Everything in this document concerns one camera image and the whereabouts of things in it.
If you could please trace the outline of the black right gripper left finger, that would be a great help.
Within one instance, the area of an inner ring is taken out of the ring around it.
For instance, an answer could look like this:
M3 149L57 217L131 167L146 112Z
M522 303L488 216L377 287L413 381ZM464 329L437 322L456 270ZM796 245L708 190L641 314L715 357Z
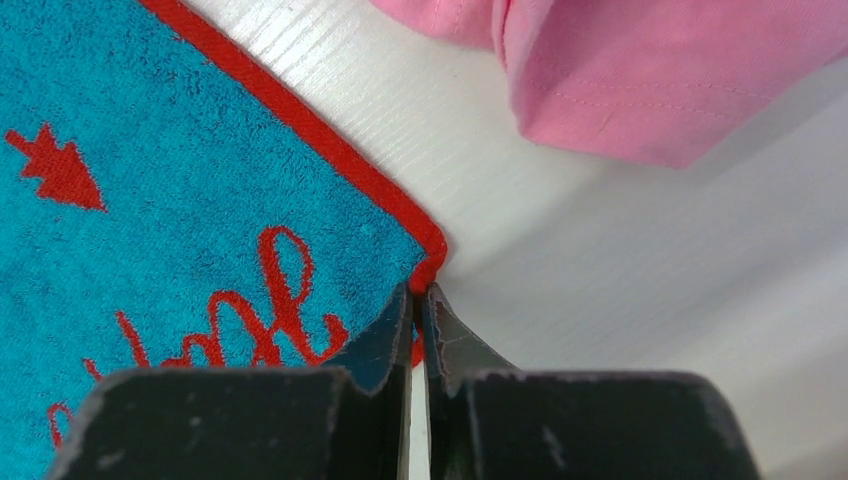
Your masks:
M317 367L124 370L84 400L51 479L404 479L413 297Z

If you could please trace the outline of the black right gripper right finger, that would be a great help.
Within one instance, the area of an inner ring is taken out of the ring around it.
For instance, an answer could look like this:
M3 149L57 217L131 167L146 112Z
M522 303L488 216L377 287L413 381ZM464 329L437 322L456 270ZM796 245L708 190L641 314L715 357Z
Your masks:
M421 301L434 479L756 479L728 401L679 371L529 371Z

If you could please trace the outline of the red blue patterned towel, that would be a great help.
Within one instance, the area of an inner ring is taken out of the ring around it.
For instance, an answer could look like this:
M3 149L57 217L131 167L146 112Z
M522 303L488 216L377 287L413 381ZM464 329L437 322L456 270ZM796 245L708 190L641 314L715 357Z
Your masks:
M440 228L180 1L1 5L1 475L129 367L320 364Z

